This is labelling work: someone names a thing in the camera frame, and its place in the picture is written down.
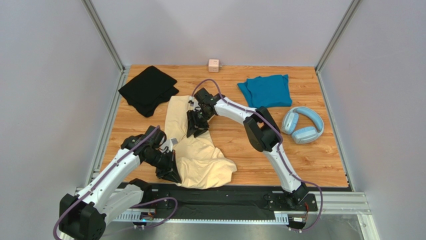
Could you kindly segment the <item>blue t shirt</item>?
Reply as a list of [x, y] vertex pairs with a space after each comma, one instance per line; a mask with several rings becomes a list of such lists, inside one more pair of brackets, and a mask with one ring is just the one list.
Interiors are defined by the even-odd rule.
[[237, 86], [251, 108], [290, 107], [293, 104], [287, 74], [248, 78]]

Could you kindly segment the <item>beige t shirt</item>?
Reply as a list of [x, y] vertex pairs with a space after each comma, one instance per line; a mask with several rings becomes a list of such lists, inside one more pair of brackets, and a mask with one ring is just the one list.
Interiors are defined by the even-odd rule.
[[187, 137], [189, 100], [188, 95], [171, 97], [165, 117], [166, 136], [177, 140], [173, 146], [181, 178], [177, 185], [201, 190], [224, 186], [231, 182], [237, 165], [215, 147], [209, 132]]

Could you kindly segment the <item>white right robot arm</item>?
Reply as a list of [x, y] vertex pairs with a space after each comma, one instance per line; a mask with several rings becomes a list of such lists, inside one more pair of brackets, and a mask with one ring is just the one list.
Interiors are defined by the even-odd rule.
[[187, 112], [187, 134], [197, 138], [209, 130], [213, 116], [229, 118], [244, 126], [251, 146], [263, 153], [278, 175], [281, 188], [287, 193], [290, 205], [300, 205], [309, 190], [297, 176], [286, 157], [282, 146], [283, 137], [264, 107], [251, 108], [231, 101], [227, 97], [208, 96], [205, 99], [189, 98], [190, 110]]

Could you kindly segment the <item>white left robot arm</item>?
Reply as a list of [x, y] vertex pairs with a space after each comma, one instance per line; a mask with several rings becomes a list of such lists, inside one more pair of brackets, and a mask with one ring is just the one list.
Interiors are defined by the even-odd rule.
[[58, 240], [62, 232], [75, 240], [99, 240], [106, 227], [130, 208], [149, 207], [171, 196], [142, 202], [145, 191], [129, 183], [114, 193], [123, 179], [141, 164], [135, 149], [120, 149], [115, 159], [89, 185], [76, 195], [66, 194], [59, 204], [59, 219], [53, 227], [53, 237]]

